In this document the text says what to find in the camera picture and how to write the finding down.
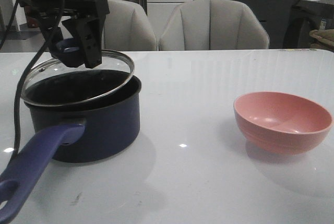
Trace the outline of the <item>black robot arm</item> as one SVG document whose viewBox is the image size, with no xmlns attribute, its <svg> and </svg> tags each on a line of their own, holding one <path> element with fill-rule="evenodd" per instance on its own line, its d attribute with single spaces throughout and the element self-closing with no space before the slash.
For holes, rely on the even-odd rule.
<svg viewBox="0 0 334 224">
<path fill-rule="evenodd" d="M 29 7 L 51 56 L 67 67 L 94 68 L 102 63 L 102 31 L 107 0 L 18 0 Z"/>
</svg>

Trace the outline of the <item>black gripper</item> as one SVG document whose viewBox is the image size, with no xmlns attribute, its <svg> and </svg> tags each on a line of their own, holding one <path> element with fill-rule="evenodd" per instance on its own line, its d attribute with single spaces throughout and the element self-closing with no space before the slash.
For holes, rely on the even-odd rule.
<svg viewBox="0 0 334 224">
<path fill-rule="evenodd" d="M 102 62 L 102 31 L 110 12 L 107 0 L 16 0 L 16 6 L 28 7 L 27 16 L 37 21 L 44 37 L 39 52 L 60 52 L 64 40 L 59 24 L 62 21 L 77 46 L 79 65 L 94 68 Z"/>
</svg>

